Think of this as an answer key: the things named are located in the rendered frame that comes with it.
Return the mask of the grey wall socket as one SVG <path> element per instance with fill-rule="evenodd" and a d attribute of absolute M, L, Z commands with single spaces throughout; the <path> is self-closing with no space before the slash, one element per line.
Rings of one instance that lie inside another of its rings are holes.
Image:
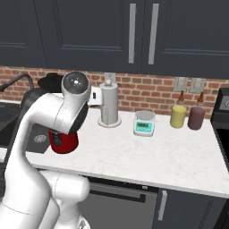
<path fill-rule="evenodd" d="M 105 73 L 105 84 L 111 86 L 113 83 L 116 83 L 116 74 L 114 72 Z"/>
<path fill-rule="evenodd" d="M 191 80 L 190 93 L 200 93 L 204 90 L 205 79 L 193 78 Z"/>
<path fill-rule="evenodd" d="M 188 84 L 187 77 L 176 77 L 174 79 L 174 92 L 185 91 Z"/>

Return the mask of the dark cupboard door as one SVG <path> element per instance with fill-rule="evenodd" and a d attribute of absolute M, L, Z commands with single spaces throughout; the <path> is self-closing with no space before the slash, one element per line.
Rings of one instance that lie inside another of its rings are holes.
<path fill-rule="evenodd" d="M 163 221 L 158 221 L 162 190 L 167 191 Z M 214 229 L 226 199 L 159 189 L 152 229 Z"/>
<path fill-rule="evenodd" d="M 0 65 L 47 66 L 34 0 L 0 0 Z"/>
<path fill-rule="evenodd" d="M 139 73 L 145 0 L 34 0 L 49 68 Z M 129 64 L 130 4 L 136 4 Z"/>
<path fill-rule="evenodd" d="M 159 4 L 154 64 L 148 64 L 152 5 Z M 146 0 L 141 72 L 229 79 L 229 0 Z"/>

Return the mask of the black tap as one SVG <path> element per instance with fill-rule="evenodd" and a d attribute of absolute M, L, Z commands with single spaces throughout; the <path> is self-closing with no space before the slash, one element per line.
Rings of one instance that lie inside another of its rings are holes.
<path fill-rule="evenodd" d="M 13 85 L 15 82 L 21 80 L 22 78 L 26 78 L 29 82 L 30 89 L 34 89 L 32 78 L 27 73 L 21 73 L 18 76 L 16 76 L 14 79 L 7 81 L 3 85 L 0 85 L 0 92 L 4 92 L 5 89 Z"/>

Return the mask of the grey dishwasher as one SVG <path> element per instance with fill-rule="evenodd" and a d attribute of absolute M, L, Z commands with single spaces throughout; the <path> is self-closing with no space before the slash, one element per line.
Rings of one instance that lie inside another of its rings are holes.
<path fill-rule="evenodd" d="M 158 188 L 89 177 L 89 196 L 79 204 L 90 229 L 152 229 Z"/>

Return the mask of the black sink basin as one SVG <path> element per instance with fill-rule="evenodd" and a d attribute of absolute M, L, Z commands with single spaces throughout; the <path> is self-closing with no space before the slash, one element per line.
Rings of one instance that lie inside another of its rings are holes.
<path fill-rule="evenodd" d="M 20 105 L 0 102 L 0 147 L 7 148 L 20 112 Z M 44 154 L 50 146 L 48 129 L 34 124 L 27 145 L 29 152 Z"/>

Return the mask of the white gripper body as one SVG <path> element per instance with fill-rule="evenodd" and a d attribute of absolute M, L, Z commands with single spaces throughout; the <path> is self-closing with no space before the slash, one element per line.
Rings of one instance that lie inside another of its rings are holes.
<path fill-rule="evenodd" d="M 97 88 L 96 99 L 99 106 L 103 105 L 103 93 L 101 88 Z"/>

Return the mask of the red blender with black jug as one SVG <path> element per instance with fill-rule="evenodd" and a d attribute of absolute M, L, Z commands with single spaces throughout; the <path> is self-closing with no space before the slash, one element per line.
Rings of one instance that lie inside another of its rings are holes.
<path fill-rule="evenodd" d="M 49 93 L 61 93 L 61 83 L 63 75 L 56 72 L 50 72 L 38 81 L 38 85 Z M 63 134 L 61 132 L 48 130 L 50 145 L 52 150 L 57 154 L 68 154 L 74 151 L 78 145 L 78 135 Z"/>

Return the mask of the dark lower cupboard door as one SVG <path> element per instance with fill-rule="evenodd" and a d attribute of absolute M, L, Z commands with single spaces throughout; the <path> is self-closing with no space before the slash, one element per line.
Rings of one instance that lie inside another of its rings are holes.
<path fill-rule="evenodd" d="M 163 221 L 158 221 L 162 190 L 167 191 Z M 159 189 L 152 229 L 214 229 L 226 199 Z"/>

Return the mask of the white kitchen scale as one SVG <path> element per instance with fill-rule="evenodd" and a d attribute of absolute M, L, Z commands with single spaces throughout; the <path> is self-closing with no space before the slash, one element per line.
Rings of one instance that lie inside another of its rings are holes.
<path fill-rule="evenodd" d="M 133 133 L 137 136 L 151 137 L 155 130 L 156 114 L 151 111 L 138 111 L 133 120 Z"/>

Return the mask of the black stove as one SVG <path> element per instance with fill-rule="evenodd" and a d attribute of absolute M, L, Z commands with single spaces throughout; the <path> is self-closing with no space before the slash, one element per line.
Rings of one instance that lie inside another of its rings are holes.
<path fill-rule="evenodd" d="M 210 122 L 229 173 L 229 88 L 219 89 Z M 229 197 L 214 229 L 229 229 Z"/>

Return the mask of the white paper towel holder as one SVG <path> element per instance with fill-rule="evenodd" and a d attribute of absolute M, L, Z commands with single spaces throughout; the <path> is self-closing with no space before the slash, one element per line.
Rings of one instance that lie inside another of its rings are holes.
<path fill-rule="evenodd" d="M 118 126 L 122 119 L 118 114 L 118 85 L 110 79 L 100 84 L 103 104 L 100 107 L 98 124 L 106 128 Z"/>

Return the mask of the purple canister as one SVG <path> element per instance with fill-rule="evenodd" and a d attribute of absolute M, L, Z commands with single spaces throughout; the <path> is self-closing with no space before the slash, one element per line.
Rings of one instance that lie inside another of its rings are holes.
<path fill-rule="evenodd" d="M 188 127 L 191 130 L 199 130 L 203 123 L 205 115 L 205 110 L 202 107 L 195 106 L 190 111 L 190 116 L 188 120 Z"/>

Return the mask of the yellow canister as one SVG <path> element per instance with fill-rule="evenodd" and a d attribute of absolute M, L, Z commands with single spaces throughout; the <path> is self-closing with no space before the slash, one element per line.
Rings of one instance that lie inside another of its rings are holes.
<path fill-rule="evenodd" d="M 174 128 L 182 128 L 185 116 L 186 108 L 184 106 L 173 106 L 170 118 L 170 125 Z"/>

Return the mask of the brown bottle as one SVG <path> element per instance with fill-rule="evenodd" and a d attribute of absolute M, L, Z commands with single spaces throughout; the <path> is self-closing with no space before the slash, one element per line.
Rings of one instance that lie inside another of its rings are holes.
<path fill-rule="evenodd" d="M 197 100 L 197 106 L 204 107 L 204 92 L 202 91 Z"/>
<path fill-rule="evenodd" d="M 184 92 L 183 92 L 183 90 L 181 91 L 181 94 L 180 94 L 180 96 L 178 98 L 177 104 L 179 106 L 182 106 L 184 104 Z"/>

